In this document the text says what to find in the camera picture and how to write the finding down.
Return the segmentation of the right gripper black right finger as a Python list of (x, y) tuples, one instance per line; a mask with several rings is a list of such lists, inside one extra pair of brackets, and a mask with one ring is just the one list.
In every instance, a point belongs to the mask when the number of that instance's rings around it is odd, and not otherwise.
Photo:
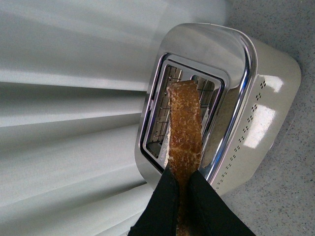
[(254, 233), (225, 204), (195, 171), (188, 186), (189, 220), (196, 236), (253, 236)]

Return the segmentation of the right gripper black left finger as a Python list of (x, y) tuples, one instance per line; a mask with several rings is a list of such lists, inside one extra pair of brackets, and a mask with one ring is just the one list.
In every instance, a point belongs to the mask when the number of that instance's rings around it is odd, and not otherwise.
[(174, 236), (177, 229), (179, 186), (169, 168), (166, 168), (145, 210), (129, 236)]

